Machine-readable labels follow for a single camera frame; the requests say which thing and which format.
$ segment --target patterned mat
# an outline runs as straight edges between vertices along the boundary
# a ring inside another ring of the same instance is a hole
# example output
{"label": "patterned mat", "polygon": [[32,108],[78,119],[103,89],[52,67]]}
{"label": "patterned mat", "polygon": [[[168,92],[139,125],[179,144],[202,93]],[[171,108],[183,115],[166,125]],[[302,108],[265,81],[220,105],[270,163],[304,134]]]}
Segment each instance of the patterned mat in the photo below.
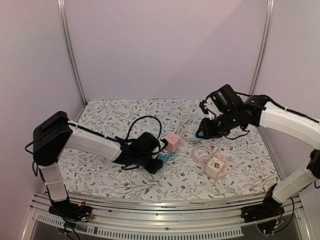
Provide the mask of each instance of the patterned mat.
{"label": "patterned mat", "polygon": [[[260,193],[279,180],[271,157],[258,130],[251,128],[247,136],[236,140],[225,137],[194,141],[193,133],[204,117],[197,99],[137,99],[91,101],[82,113],[79,124],[107,136],[125,137],[129,126],[138,117],[153,115],[162,123],[162,137],[173,132],[179,115],[192,114],[192,122],[182,136],[175,155],[154,175],[143,168],[121,170],[121,166],[79,150],[64,149],[59,165],[64,183],[70,192],[96,197],[141,200],[196,200]],[[130,137],[142,132],[157,136],[158,123],[143,119],[133,127]],[[239,129],[230,137],[243,134]],[[217,146],[227,157],[227,174],[210,179],[204,164],[191,157],[194,146]]]}

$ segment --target metal frame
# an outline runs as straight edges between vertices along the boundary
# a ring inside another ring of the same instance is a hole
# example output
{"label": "metal frame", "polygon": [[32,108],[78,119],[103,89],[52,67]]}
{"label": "metal frame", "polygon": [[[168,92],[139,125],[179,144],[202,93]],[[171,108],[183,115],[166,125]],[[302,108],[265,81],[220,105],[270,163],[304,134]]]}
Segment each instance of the metal frame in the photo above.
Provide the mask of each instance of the metal frame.
{"label": "metal frame", "polygon": [[[57,0],[57,4],[74,82],[81,103],[85,107],[87,105],[87,100],[81,83],[71,43],[65,1]],[[274,0],[268,0],[260,51],[249,89],[249,94],[251,95],[254,94],[256,90],[262,69],[271,28],[273,10]],[[260,129],[259,133],[261,134],[267,150],[271,155],[273,163],[277,168],[279,176],[282,179],[283,177],[281,176],[281,172],[277,162],[275,161],[275,157],[270,148],[268,140]],[[200,236],[203,236],[203,234],[205,238],[207,238],[206,234],[208,231],[212,233],[213,231],[235,229],[250,224],[256,224],[255,222],[244,223],[244,220],[240,217],[241,208],[260,203],[265,194],[250,194],[249,197],[248,195],[242,195],[227,198],[201,199],[192,201],[176,200],[165,202],[118,199],[110,197],[93,198],[88,195],[74,193],[70,193],[69,195],[72,202],[77,203],[85,200],[88,205],[93,207],[93,214],[96,216],[96,218],[90,223],[86,223],[85,226],[83,226],[81,223],[78,224],[77,231],[80,231],[84,234],[97,236],[97,232],[100,233],[100,231],[104,231],[104,234],[106,234],[106,231],[110,231],[113,232],[113,236],[109,238],[113,238],[115,234],[119,234],[120,236],[120,234],[123,233],[134,233],[140,236],[140,239],[142,236],[143,239],[145,239],[144,236],[146,234],[150,236],[151,233],[168,236],[167,239],[169,240],[179,239],[182,233],[186,233],[192,235],[196,234],[199,236],[197,239],[200,240]],[[304,240],[312,240],[309,223],[298,195],[294,197],[294,202],[296,207],[295,216],[301,237]],[[39,215],[48,215],[49,217],[55,218],[57,219],[56,223],[63,221],[57,216],[50,216],[48,213],[49,206],[50,201],[47,196],[37,193],[34,195],[28,211],[25,228],[22,233],[23,240],[30,240],[35,222],[39,219]],[[286,212],[285,214],[291,214],[291,202],[285,202],[284,207]]]}
{"label": "metal frame", "polygon": [[252,78],[252,82],[249,89],[250,95],[253,95],[257,88],[257,83],[259,80],[262,64],[266,54],[268,38],[269,38],[270,29],[271,29],[272,16],[274,13],[274,5],[275,5],[275,0],[268,0],[260,51],[259,51],[258,59],[254,68],[253,78]]}
{"label": "metal frame", "polygon": [[76,117],[75,121],[79,122],[79,119],[81,118],[82,113],[84,112],[84,110],[86,109],[86,106],[83,106],[80,113],[78,114],[78,116]]}
{"label": "metal frame", "polygon": [[[95,219],[89,223],[79,222],[76,227],[78,233],[105,237],[108,239],[121,239],[123,234],[127,234],[125,239],[151,240],[182,240],[183,236],[195,236],[194,239],[208,239],[208,234],[230,233],[238,230],[237,235],[241,236],[241,227],[255,225],[255,222],[245,223],[240,217],[241,208],[254,205],[263,200],[264,194],[251,194],[250,198],[245,196],[226,197],[217,199],[204,199],[189,201],[140,201],[121,198],[105,197],[95,199],[91,196],[70,193],[70,200],[78,203],[86,200],[86,203],[93,207]],[[294,198],[295,215],[297,225],[303,240],[312,240],[303,207],[298,196]],[[30,205],[30,215],[26,230],[29,234],[24,234],[23,240],[30,240],[35,221],[44,222],[58,228],[63,225],[60,217],[48,213],[50,201],[48,196],[35,194]],[[292,213],[291,201],[284,203],[285,215]],[[209,239],[224,239],[221,237],[209,237]]]}
{"label": "metal frame", "polygon": [[61,22],[61,27],[62,27],[62,32],[63,32],[64,43],[65,43],[67,55],[69,58],[73,79],[75,82],[76,90],[78,92],[80,101],[81,101],[82,105],[85,107],[88,102],[87,102],[87,99],[85,96],[85,91],[84,91],[84,88],[83,88],[83,85],[82,85],[82,82],[80,79],[80,75],[79,75],[79,71],[78,71],[78,67],[77,67],[77,63],[76,63],[76,58],[75,58],[74,50],[73,50],[72,43],[71,43],[65,0],[57,0],[57,4],[58,4],[58,10],[59,10],[60,22]]}

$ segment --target black cable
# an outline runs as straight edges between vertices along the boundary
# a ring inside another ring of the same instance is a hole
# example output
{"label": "black cable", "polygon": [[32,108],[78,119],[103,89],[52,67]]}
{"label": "black cable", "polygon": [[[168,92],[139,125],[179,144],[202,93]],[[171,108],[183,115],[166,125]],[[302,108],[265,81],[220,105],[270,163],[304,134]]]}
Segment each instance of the black cable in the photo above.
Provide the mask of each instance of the black cable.
{"label": "black cable", "polygon": [[24,148],[24,150],[25,150],[27,153],[33,155],[34,153],[33,153],[32,151],[29,151],[26,147]]}
{"label": "black cable", "polygon": [[35,177],[38,177],[39,166],[36,165],[36,168],[35,168],[35,163],[36,163],[35,161],[32,162],[32,171],[33,171]]}
{"label": "black cable", "polygon": [[71,227],[68,223],[66,224],[67,222],[64,220],[64,234],[68,237],[68,239],[71,239],[71,240],[75,240],[74,238],[70,237],[69,234],[70,233],[67,233],[67,226],[72,230],[72,232],[76,235],[76,237],[78,238],[78,240],[81,240],[78,233],[75,231],[75,228],[74,227]]}
{"label": "black cable", "polygon": [[238,91],[236,91],[235,93],[238,94],[238,95],[246,96],[246,97],[251,97],[252,96],[250,94],[246,94],[246,93],[238,92]]}
{"label": "black cable", "polygon": [[207,110],[208,112],[212,113],[215,118],[217,117],[217,114],[215,114],[213,111],[211,111],[210,109],[208,109],[208,107],[206,108],[206,110]]}
{"label": "black cable", "polygon": [[317,186],[317,183],[316,183],[316,182],[314,182],[314,187],[315,187],[316,189],[320,189],[320,186]]}
{"label": "black cable", "polygon": [[276,233],[280,233],[280,232],[282,232],[283,230],[285,230],[285,229],[289,226],[289,224],[291,223],[292,219],[294,218],[294,215],[295,215],[295,202],[294,202],[294,200],[293,200],[292,197],[290,197],[290,199],[291,199],[291,202],[292,202],[292,214],[291,214],[291,217],[290,217],[288,223],[287,223],[283,228],[281,228],[281,229],[278,230],[278,231],[274,231],[275,234],[276,234]]}
{"label": "black cable", "polygon": [[122,170],[134,170],[134,169],[138,169],[139,166],[133,166],[133,167],[129,167],[129,168],[126,168],[125,166],[122,166],[121,169]]}
{"label": "black cable", "polygon": [[97,135],[97,136],[99,136],[99,137],[102,137],[102,138],[104,138],[104,139],[108,139],[108,140],[111,140],[111,141],[117,142],[117,143],[119,142],[117,139],[114,139],[114,138],[109,137],[109,136],[105,136],[105,135],[103,135],[103,134],[100,133],[100,132],[93,131],[93,130],[91,130],[91,129],[89,129],[89,128],[86,128],[86,127],[84,127],[84,126],[80,126],[80,125],[77,125],[77,124],[72,123],[72,122],[69,122],[69,125],[72,126],[72,127],[76,127],[76,128],[78,128],[78,129],[84,130],[84,131],[86,131],[86,132],[89,132],[89,133],[91,133],[91,134]]}
{"label": "black cable", "polygon": [[234,137],[234,138],[230,138],[230,137],[227,137],[227,136],[224,136],[224,137],[225,137],[226,139],[229,139],[229,140],[236,140],[236,139],[238,139],[238,138],[247,136],[247,135],[249,134],[250,130],[244,131],[244,132],[246,132],[246,133],[245,133],[245,134],[242,134],[242,135],[239,135],[239,136],[236,136],[236,137]]}
{"label": "black cable", "polygon": [[208,100],[208,98],[210,98],[210,95],[211,95],[212,93],[210,93],[208,96],[206,96],[206,98],[205,98],[206,101]]}
{"label": "black cable", "polygon": [[70,224],[70,221],[75,221],[75,222],[76,222],[76,220],[70,219],[70,218],[67,218],[67,217],[62,217],[62,215],[60,214],[60,212],[56,209],[55,205],[53,204],[53,200],[51,199],[51,195],[50,195],[48,186],[46,186],[46,191],[47,191],[47,193],[48,193],[48,197],[49,197],[49,200],[50,200],[50,202],[51,202],[51,206],[54,208],[54,210],[55,210],[56,213],[59,215],[59,217],[62,218],[63,221],[64,221],[64,233],[65,233],[65,235],[66,235],[69,239],[75,240],[75,239],[73,239],[73,238],[71,238],[71,237],[69,236],[69,233],[66,233],[67,226],[68,226],[68,227],[72,230],[72,232],[76,235],[76,237],[78,238],[78,240],[81,240],[81,238],[79,237],[79,235],[78,235],[77,232],[75,231],[75,228],[74,228],[73,226],[71,226],[71,224]]}
{"label": "black cable", "polygon": [[133,123],[132,123],[131,126],[129,127],[129,131],[128,131],[125,139],[124,139],[125,142],[129,139],[130,133],[131,133],[132,128],[134,127],[134,125],[135,125],[139,120],[141,120],[141,119],[146,119],[146,118],[151,118],[151,119],[157,120],[157,122],[159,123],[160,129],[159,129],[158,137],[157,137],[156,139],[159,139],[159,138],[160,138],[160,135],[161,135],[161,132],[162,132],[162,124],[161,124],[160,120],[159,120],[157,117],[155,117],[155,116],[146,115],[146,116],[141,116],[141,117],[139,117],[139,118],[137,118],[136,120],[133,121]]}
{"label": "black cable", "polygon": [[[249,95],[249,94],[246,94],[246,93],[242,93],[242,92],[235,92],[236,94],[239,94],[239,95],[242,95],[242,96],[246,96],[246,97],[251,97],[252,95]],[[261,97],[264,97],[266,98],[268,101],[270,101],[271,103],[273,103],[275,106],[277,106],[278,108],[282,109],[282,110],[285,110],[287,111],[288,113],[292,113],[292,114],[295,114],[295,115],[298,115],[300,117],[303,117],[303,118],[306,118],[306,119],[309,119],[317,124],[319,124],[320,122],[304,113],[301,113],[301,112],[298,112],[296,110],[292,110],[292,109],[289,109],[289,108],[285,108],[284,106],[280,105],[279,103],[277,103],[275,100],[273,100],[271,97],[269,97],[268,95],[258,95],[258,96],[261,96]]]}

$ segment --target enclosure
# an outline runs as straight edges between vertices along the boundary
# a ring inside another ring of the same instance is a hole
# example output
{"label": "enclosure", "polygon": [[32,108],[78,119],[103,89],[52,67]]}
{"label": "enclosure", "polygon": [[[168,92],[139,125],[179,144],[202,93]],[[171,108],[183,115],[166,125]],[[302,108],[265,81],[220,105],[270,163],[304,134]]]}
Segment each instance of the enclosure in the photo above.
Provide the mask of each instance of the enclosure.
{"label": "enclosure", "polygon": [[[24,152],[35,127],[57,111],[121,138],[141,116],[161,121],[161,137],[191,116],[179,149],[153,175],[63,150],[58,164],[71,200],[86,201],[96,215],[77,225],[81,239],[264,239],[255,222],[244,223],[241,206],[261,202],[308,162],[312,148],[254,126],[236,140],[196,140],[206,117],[199,103],[229,84],[318,119],[319,10],[318,2],[298,0],[0,3],[0,239],[65,237]],[[146,119],[131,136],[159,130]],[[237,128],[230,136],[241,134]],[[193,160],[200,145],[227,158],[223,178],[208,177]],[[284,221],[294,218],[270,238],[320,239],[318,197],[313,186],[295,195],[294,213],[286,201]]]}

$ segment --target wire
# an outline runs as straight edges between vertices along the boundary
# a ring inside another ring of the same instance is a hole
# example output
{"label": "wire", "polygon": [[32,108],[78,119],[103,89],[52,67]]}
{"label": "wire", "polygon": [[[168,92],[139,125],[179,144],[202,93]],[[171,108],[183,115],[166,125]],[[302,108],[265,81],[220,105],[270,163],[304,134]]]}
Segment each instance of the wire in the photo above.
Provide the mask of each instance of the wire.
{"label": "wire", "polygon": [[129,168],[126,168],[125,166],[122,166],[121,169],[122,170],[134,170],[134,169],[138,169],[139,166],[133,166],[133,167],[129,167]]}
{"label": "wire", "polygon": [[314,187],[315,187],[316,189],[320,189],[320,186],[317,186],[317,182],[316,182],[316,181],[314,181]]}
{"label": "wire", "polygon": [[74,238],[70,237],[69,234],[70,233],[67,233],[67,226],[72,230],[72,232],[76,235],[76,237],[78,238],[78,240],[81,240],[78,233],[75,231],[75,228],[74,227],[71,227],[67,222],[66,220],[64,220],[64,234],[68,237],[68,239],[71,239],[71,240],[75,240]]}
{"label": "wire", "polygon": [[241,137],[244,137],[244,136],[247,136],[250,132],[250,130],[244,130],[244,132],[246,132],[245,134],[242,134],[242,135],[239,135],[239,136],[236,136],[236,137],[227,137],[226,135],[224,136],[226,139],[229,139],[229,140],[236,140],[238,138],[241,138]]}
{"label": "wire", "polygon": [[100,133],[100,132],[93,131],[93,130],[91,130],[91,129],[89,129],[89,128],[86,128],[86,127],[84,127],[84,126],[80,126],[80,125],[74,124],[74,123],[72,123],[72,122],[69,122],[69,125],[72,126],[72,127],[79,128],[79,129],[81,129],[81,130],[85,130],[86,132],[89,132],[89,133],[91,133],[91,134],[97,135],[97,136],[102,137],[102,138],[104,138],[104,139],[108,139],[108,140],[113,141],[113,142],[119,142],[117,139],[114,139],[114,138],[109,137],[109,136],[105,136],[105,135],[103,135],[103,134]]}
{"label": "wire", "polygon": [[189,113],[183,113],[178,115],[179,122],[175,128],[174,133],[183,136],[185,132],[187,131],[187,125],[192,122],[192,115]]}
{"label": "wire", "polygon": [[146,119],[146,118],[151,118],[151,119],[157,120],[157,122],[159,123],[160,129],[159,129],[158,137],[157,137],[156,139],[159,139],[159,138],[160,138],[160,135],[161,135],[161,132],[162,132],[162,124],[161,124],[160,120],[159,120],[157,117],[155,117],[155,116],[146,115],[146,116],[141,116],[141,117],[139,117],[139,118],[137,118],[136,120],[133,121],[133,123],[132,123],[131,126],[129,127],[129,131],[128,131],[125,139],[124,139],[125,142],[129,139],[130,133],[131,133],[132,128],[134,127],[134,125],[135,125],[138,121],[140,121],[141,119]]}
{"label": "wire", "polygon": [[35,161],[32,162],[32,171],[33,171],[35,177],[38,177],[39,166],[36,165],[36,168],[35,168],[35,163],[36,163]]}
{"label": "wire", "polygon": [[281,229],[278,230],[278,231],[275,231],[274,233],[280,233],[280,232],[282,232],[283,230],[285,230],[285,229],[289,226],[289,224],[291,223],[292,219],[294,218],[294,215],[295,215],[295,202],[294,202],[294,200],[293,200],[292,197],[290,197],[290,200],[291,200],[291,202],[292,202],[292,214],[291,214],[291,217],[290,217],[288,223],[287,223],[283,228],[281,228]]}
{"label": "wire", "polygon": [[246,93],[242,93],[242,92],[238,92],[238,91],[236,91],[235,93],[238,94],[238,95],[246,96],[246,97],[251,97],[252,96],[250,94],[246,94]]}
{"label": "wire", "polygon": [[278,221],[280,221],[281,219],[284,219],[284,216],[282,215],[282,213],[281,213],[281,212],[277,211],[277,213],[280,215],[280,218],[279,218],[279,220],[278,220]]}
{"label": "wire", "polygon": [[32,151],[29,151],[26,147],[24,147],[24,150],[25,150],[27,153],[33,155],[34,153],[33,153]]}
{"label": "wire", "polygon": [[[208,156],[200,158],[199,156],[196,156],[196,151],[198,150],[204,150],[206,152],[208,152]],[[203,146],[203,145],[199,145],[199,146],[195,146],[192,150],[191,150],[191,157],[192,159],[198,163],[198,164],[205,164],[207,163],[213,156],[213,154],[215,153],[214,149],[212,149],[211,147],[208,146]]]}
{"label": "wire", "polygon": [[[235,93],[236,93],[236,94],[239,94],[239,95],[242,95],[242,96],[246,96],[246,97],[251,97],[251,96],[252,96],[252,95],[249,95],[249,94],[246,94],[246,93],[242,93],[242,92],[237,92],[237,91],[236,91]],[[306,114],[304,114],[304,113],[301,113],[301,112],[298,112],[298,111],[296,111],[296,110],[292,110],[292,109],[289,109],[289,108],[286,108],[286,107],[280,105],[279,103],[277,103],[275,100],[273,100],[273,99],[272,99],[271,97],[269,97],[268,95],[263,94],[263,95],[258,95],[258,96],[261,96],[261,97],[266,98],[268,101],[270,101],[271,103],[273,103],[274,105],[276,105],[278,108],[280,108],[280,109],[282,109],[282,110],[285,110],[285,111],[288,112],[288,113],[292,113],[292,114],[298,115],[298,116],[300,116],[300,117],[309,119],[309,120],[311,120],[311,121],[313,121],[313,122],[315,122],[315,123],[317,123],[317,124],[320,123],[320,121],[318,121],[317,119],[314,119],[314,118],[312,118],[312,117],[310,117],[310,116],[308,116],[308,115],[306,115]]]}
{"label": "wire", "polygon": [[213,94],[214,92],[210,93],[208,96],[206,96],[205,100],[207,101],[210,98],[210,95]]}
{"label": "wire", "polygon": [[49,197],[49,200],[51,202],[51,206],[54,208],[54,210],[56,211],[56,213],[59,215],[60,218],[63,219],[64,221],[64,235],[66,235],[69,239],[71,240],[75,240],[73,238],[71,238],[69,236],[69,233],[67,233],[67,226],[72,230],[72,232],[76,235],[76,237],[78,238],[78,240],[81,240],[79,235],[77,234],[77,232],[75,231],[75,228],[73,226],[71,226],[70,224],[70,221],[75,221],[74,219],[70,219],[70,218],[67,218],[67,217],[63,217],[60,212],[56,209],[55,205],[53,204],[53,200],[51,199],[51,195],[50,195],[50,192],[49,192],[49,189],[48,189],[48,186],[46,186],[46,190],[47,190],[47,193],[48,193],[48,197]]}
{"label": "wire", "polygon": [[208,112],[210,112],[211,114],[213,114],[213,115],[214,115],[214,118],[217,117],[217,114],[215,114],[213,111],[211,111],[208,107],[206,108],[206,110],[207,110]]}

